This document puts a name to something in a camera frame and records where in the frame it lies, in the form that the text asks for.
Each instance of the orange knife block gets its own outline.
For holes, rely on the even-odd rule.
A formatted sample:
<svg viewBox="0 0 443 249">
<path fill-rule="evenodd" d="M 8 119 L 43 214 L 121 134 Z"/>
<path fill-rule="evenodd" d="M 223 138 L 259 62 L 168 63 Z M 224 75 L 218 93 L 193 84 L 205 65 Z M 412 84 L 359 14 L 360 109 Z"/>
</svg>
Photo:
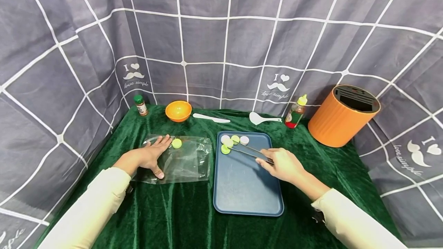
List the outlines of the orange knife block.
<svg viewBox="0 0 443 249">
<path fill-rule="evenodd" d="M 330 147 L 342 147 L 380 111 L 369 92 L 350 85 L 336 86 L 308 123 L 311 135 Z"/>
</svg>

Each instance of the plastic bag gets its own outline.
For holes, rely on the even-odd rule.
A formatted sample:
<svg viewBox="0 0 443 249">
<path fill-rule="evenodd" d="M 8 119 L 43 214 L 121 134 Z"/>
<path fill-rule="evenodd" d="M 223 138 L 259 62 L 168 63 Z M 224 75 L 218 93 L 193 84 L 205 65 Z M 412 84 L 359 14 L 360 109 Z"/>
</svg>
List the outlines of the plastic bag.
<svg viewBox="0 0 443 249">
<path fill-rule="evenodd" d="M 148 135 L 143 142 L 143 147 L 149 141 L 154 143 L 157 138 L 158 135 Z M 198 136 L 172 136 L 172 139 L 175 138 L 181 139 L 182 146 L 175 149 L 170 145 L 158 158 L 158 166 L 163 170 L 164 178 L 158 179 L 150 169 L 138 168 L 134 181 L 148 184 L 168 184 L 209 179 L 212 152 L 210 139 Z"/>
</svg>

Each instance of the green cloth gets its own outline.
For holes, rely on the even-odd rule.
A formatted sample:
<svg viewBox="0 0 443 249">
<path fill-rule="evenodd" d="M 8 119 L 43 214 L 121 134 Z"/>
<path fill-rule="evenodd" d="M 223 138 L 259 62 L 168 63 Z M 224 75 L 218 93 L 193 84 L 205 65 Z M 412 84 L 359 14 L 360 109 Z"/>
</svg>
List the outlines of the green cloth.
<svg viewBox="0 0 443 249">
<path fill-rule="evenodd" d="M 281 182 L 285 211 L 280 217 L 220 214 L 214 209 L 217 133 L 230 130 L 267 133 L 273 147 L 295 153 L 307 171 L 340 191 L 400 237 L 354 146 L 348 143 L 342 148 L 330 148 L 318 143 L 309 134 L 307 121 L 302 121 L 295 129 L 276 122 L 255 126 L 246 112 L 195 109 L 196 113 L 230 119 L 231 123 L 219 124 L 193 117 L 183 123 L 174 123 L 166 117 L 164 106 L 148 106 L 148 109 L 145 117 L 138 115 L 134 107 L 129 110 L 47 231 L 102 169 L 111 167 L 126 151 L 140 147 L 145 136 L 154 133 L 210 138 L 213 145 L 210 180 L 163 185 L 131 182 L 133 193 L 126 196 L 93 248 L 345 248 L 323 223 L 315 223 L 312 219 L 314 210 L 309 199 L 286 182 Z"/>
</svg>

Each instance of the gray backdrop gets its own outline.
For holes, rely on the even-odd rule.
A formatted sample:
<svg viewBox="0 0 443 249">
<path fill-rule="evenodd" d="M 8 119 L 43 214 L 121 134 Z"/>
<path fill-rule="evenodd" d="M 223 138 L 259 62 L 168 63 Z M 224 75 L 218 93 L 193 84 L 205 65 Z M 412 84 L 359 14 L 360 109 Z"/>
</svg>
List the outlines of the gray backdrop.
<svg viewBox="0 0 443 249">
<path fill-rule="evenodd" d="M 35 244 L 135 94 L 312 115 L 338 83 L 382 102 L 356 146 L 406 243 L 443 246 L 443 0 L 0 2 L 0 248 Z"/>
</svg>

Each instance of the white plastic knife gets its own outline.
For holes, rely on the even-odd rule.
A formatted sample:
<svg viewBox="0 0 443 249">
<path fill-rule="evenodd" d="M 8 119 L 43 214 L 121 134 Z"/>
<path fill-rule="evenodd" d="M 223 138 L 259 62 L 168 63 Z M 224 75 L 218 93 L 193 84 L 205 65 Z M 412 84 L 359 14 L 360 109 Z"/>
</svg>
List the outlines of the white plastic knife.
<svg viewBox="0 0 443 249">
<path fill-rule="evenodd" d="M 207 115 L 201 115 L 200 113 L 194 113 L 192 116 L 195 118 L 210 119 L 210 120 L 214 121 L 215 123 L 230 123 L 231 122 L 229 119 L 213 118 L 213 117 L 209 117 Z"/>
</svg>

